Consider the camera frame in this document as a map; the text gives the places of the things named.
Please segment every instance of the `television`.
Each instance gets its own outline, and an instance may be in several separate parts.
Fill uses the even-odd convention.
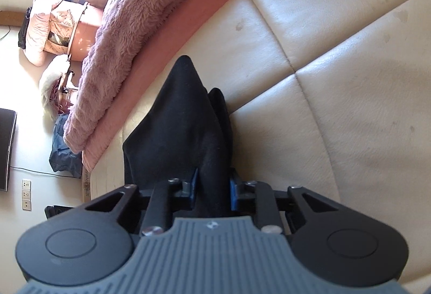
[[[16,126],[16,112],[0,108],[0,191],[9,185],[10,156]]]

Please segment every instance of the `power cord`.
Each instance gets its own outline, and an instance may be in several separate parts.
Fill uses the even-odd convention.
[[[29,171],[29,172],[34,172],[36,174],[41,174],[41,175],[51,175],[51,176],[56,176],[56,177],[70,177],[70,176],[65,176],[65,175],[50,174],[49,172],[35,171],[35,170],[24,169],[24,168],[17,168],[16,166],[11,166],[11,168],[16,169],[16,170],[25,170],[25,171]]]
[[[6,35],[3,35],[3,36],[0,38],[0,41],[2,41],[6,36],[8,36],[8,35],[9,35],[9,33],[10,33],[10,25],[8,25],[8,27],[9,27],[9,31],[6,33]]]

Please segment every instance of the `electrical outlet panel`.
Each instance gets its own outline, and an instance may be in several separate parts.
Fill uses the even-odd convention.
[[[32,202],[26,199],[22,200],[22,210],[32,210]]]
[[[21,199],[31,200],[32,199],[31,191],[30,190],[21,190]]]
[[[32,182],[30,180],[22,180],[22,189],[30,191],[32,189]]]

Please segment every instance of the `fur blanket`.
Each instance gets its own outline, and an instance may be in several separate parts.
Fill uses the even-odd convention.
[[[79,97],[64,126],[64,141],[77,153],[118,93],[134,56],[183,0],[108,0],[96,43],[82,64]]]

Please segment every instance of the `pink pillow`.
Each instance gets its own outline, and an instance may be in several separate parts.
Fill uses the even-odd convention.
[[[45,61],[44,46],[50,31],[52,6],[52,0],[33,0],[24,54],[37,67],[42,66]]]

